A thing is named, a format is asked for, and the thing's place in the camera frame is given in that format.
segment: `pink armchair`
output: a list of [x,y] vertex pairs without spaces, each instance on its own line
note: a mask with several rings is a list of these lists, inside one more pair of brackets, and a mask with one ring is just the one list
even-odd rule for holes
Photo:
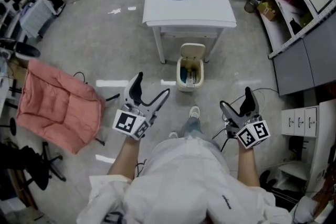
[[91,86],[31,60],[18,106],[17,124],[77,154],[96,138],[104,104],[105,99]]

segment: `person wearing white shirt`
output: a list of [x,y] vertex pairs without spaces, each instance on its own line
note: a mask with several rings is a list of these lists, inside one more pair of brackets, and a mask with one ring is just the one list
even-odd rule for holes
[[77,223],[291,223],[289,212],[260,188],[252,148],[239,144],[235,179],[218,144],[202,133],[197,106],[178,136],[157,145],[136,178],[140,141],[126,137]]

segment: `gray floor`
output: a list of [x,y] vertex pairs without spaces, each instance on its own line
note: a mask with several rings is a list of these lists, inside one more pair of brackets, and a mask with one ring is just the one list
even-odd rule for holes
[[[183,93],[171,88],[169,101],[162,107],[159,117],[141,142],[139,161],[148,157],[154,147],[167,139],[172,130],[179,129],[188,117],[191,106],[201,108],[203,132],[212,137],[224,123],[219,108],[220,100],[232,102],[244,94],[246,86],[252,89],[277,89],[273,63],[268,59],[270,45],[262,21],[256,14],[244,11],[246,0],[230,0],[237,27],[227,31],[223,43],[211,61],[205,65],[204,86],[194,93]],[[175,80],[176,62],[182,43],[190,40],[167,39],[163,47],[168,62],[162,65],[158,58],[151,29],[142,24],[144,0],[67,0],[60,17],[50,25],[37,47],[41,60],[69,74],[85,73],[90,85],[97,79],[131,79],[144,72],[142,83],[144,100],[151,100],[165,89],[160,80]],[[110,13],[121,9],[119,13]],[[98,88],[104,97],[123,89]],[[280,134],[281,110],[290,107],[289,98],[280,98],[269,90],[256,92],[263,118],[271,131],[271,138],[255,148],[259,172],[276,165],[287,156],[285,138]],[[67,177],[63,183],[53,178],[45,191],[35,183],[30,189],[39,209],[56,223],[75,223],[79,211],[88,201],[89,175],[104,175],[110,165],[97,161],[96,154],[115,158],[123,136],[112,129],[115,111],[122,99],[111,102],[104,113],[101,136],[107,141],[103,147],[96,142],[71,155],[50,145],[53,153],[60,152],[64,160],[60,170]],[[241,100],[236,102],[238,108]],[[41,139],[18,127],[17,143],[41,149]],[[222,145],[224,135],[215,140]],[[237,142],[228,142],[224,152],[232,175],[237,175]]]

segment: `open trash bin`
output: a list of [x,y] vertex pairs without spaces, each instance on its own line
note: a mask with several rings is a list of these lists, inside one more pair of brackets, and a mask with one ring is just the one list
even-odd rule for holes
[[185,43],[181,46],[181,57],[178,59],[176,70],[176,85],[180,91],[195,91],[203,85],[204,53],[203,44]]

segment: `white drawer unit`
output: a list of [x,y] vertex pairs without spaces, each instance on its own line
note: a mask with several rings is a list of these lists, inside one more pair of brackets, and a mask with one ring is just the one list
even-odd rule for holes
[[309,137],[316,136],[317,108],[305,109],[304,135]]
[[282,134],[316,137],[317,109],[318,106],[302,109],[282,110]]
[[305,135],[305,117],[304,109],[295,109],[294,111],[294,133],[295,135]]
[[282,134],[294,134],[294,109],[281,112]]

